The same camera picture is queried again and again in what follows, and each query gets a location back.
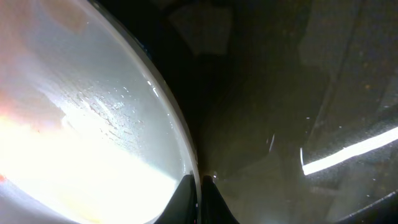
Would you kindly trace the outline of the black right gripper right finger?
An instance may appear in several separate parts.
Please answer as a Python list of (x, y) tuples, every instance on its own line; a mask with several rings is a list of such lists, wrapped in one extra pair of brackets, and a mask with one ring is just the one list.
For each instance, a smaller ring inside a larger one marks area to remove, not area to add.
[(204, 224), (239, 224), (229, 210), (211, 176), (203, 176), (201, 220)]

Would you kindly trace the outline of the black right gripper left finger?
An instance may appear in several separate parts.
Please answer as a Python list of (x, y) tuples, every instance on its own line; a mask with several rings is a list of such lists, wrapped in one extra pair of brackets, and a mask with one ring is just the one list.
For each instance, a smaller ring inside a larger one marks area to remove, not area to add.
[(196, 224), (197, 190), (194, 176), (185, 175), (155, 224)]

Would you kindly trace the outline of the grey-white plate with sauce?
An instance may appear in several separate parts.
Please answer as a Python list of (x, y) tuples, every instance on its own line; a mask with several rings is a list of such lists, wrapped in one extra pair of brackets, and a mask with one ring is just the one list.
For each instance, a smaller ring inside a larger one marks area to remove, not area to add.
[(197, 160), (173, 94), (96, 1), (1, 2), (1, 222), (154, 223)]

